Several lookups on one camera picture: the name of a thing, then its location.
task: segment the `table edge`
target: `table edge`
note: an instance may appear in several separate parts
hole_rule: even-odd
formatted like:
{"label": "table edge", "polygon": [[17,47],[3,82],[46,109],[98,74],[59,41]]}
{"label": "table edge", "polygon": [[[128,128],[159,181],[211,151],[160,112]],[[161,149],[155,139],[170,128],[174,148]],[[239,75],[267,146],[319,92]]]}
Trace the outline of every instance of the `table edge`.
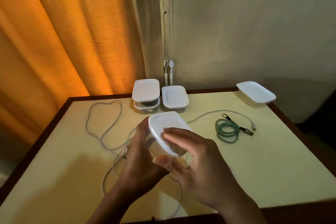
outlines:
{"label": "table edge", "polygon": [[[187,94],[203,94],[203,93],[215,93],[215,92],[233,92],[238,91],[237,87],[227,87],[219,89],[203,89],[203,90],[187,90]],[[48,124],[36,142],[32,145],[30,150],[24,156],[24,158],[19,162],[15,170],[12,172],[10,177],[6,180],[3,186],[0,188],[0,206],[5,201],[6,197],[10,194],[11,190],[14,188],[15,184],[21,178],[23,173],[26,171],[27,167],[30,165],[31,161],[34,159],[36,154],[39,152],[43,144],[46,142],[50,134],[53,132],[58,122],[62,119],[66,111],[69,109],[71,104],[75,101],[88,101],[88,100],[103,100],[103,99],[117,99],[117,98],[131,98],[132,94],[116,94],[116,95],[101,95],[101,96],[82,96],[82,97],[69,97],[64,105],[57,112],[52,121]],[[334,175],[336,176],[336,165],[328,159],[325,154],[320,150],[314,148],[314,146],[306,139],[304,134],[289,120],[289,118],[279,110],[274,103],[269,103],[268,107],[279,117],[280,120],[302,141],[302,143],[317,157],[317,159]],[[332,205],[336,208],[336,200],[327,201],[328,205]],[[263,212],[268,209],[297,209],[298,207],[311,208],[311,205],[318,206],[321,209],[321,205],[325,205],[324,201],[315,203],[303,203],[296,205],[287,206],[276,206],[272,208],[263,208]]]}

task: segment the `wall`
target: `wall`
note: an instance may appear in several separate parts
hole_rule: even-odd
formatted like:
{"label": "wall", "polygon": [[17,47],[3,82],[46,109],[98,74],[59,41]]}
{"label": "wall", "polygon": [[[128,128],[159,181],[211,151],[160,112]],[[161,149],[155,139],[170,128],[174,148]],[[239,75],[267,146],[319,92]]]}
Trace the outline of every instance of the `wall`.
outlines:
{"label": "wall", "polygon": [[301,122],[336,89],[336,0],[173,0],[175,84],[256,81]]}

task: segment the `green braided cable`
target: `green braided cable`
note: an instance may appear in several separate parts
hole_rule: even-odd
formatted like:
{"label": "green braided cable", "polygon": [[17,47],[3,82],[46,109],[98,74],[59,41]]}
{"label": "green braided cable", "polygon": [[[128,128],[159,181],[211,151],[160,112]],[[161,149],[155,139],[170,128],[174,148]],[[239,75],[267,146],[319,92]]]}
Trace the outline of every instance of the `green braided cable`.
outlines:
{"label": "green braided cable", "polygon": [[[224,131],[224,128],[230,127],[233,129],[233,131]],[[233,144],[238,140],[238,135],[239,135],[239,131],[240,131],[240,127],[233,123],[230,120],[225,120],[225,119],[219,119],[216,121],[216,132],[217,132],[217,137],[219,140],[225,142],[225,143],[230,143]],[[234,135],[236,135],[236,138],[232,141],[227,140],[225,138],[227,137],[233,137]]]}

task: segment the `white container lid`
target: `white container lid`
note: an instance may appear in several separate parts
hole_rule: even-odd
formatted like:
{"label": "white container lid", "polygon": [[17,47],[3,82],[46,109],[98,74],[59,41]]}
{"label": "white container lid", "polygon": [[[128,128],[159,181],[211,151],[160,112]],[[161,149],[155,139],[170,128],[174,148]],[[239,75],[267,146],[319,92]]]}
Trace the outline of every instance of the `white container lid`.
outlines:
{"label": "white container lid", "polygon": [[153,106],[145,106],[144,104],[142,104],[141,102],[136,102],[136,101],[133,101],[133,105],[136,109],[139,109],[139,110],[147,110],[147,109],[154,109],[155,107],[157,107],[158,105],[160,104],[160,97],[157,98],[157,102],[154,103]]}
{"label": "white container lid", "polygon": [[190,130],[188,124],[175,111],[162,112],[149,116],[149,129],[159,145],[170,155],[178,157],[179,155],[172,151],[170,146],[162,139],[161,133],[164,128],[183,128]]}
{"label": "white container lid", "polygon": [[277,98],[275,94],[256,82],[241,82],[237,87],[257,103],[271,103]]}
{"label": "white container lid", "polygon": [[160,83],[157,79],[136,80],[132,99],[136,102],[149,102],[160,96]]}
{"label": "white container lid", "polygon": [[169,109],[181,109],[189,104],[186,89],[180,85],[162,87],[162,102]]}

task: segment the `curtain fold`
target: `curtain fold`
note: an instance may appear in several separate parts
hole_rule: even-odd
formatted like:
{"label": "curtain fold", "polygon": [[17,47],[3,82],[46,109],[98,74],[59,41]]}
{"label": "curtain fold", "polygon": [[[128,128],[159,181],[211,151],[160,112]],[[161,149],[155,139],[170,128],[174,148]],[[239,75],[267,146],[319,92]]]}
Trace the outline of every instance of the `curtain fold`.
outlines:
{"label": "curtain fold", "polygon": [[0,0],[0,122],[32,144],[71,96],[145,78],[129,0]]}

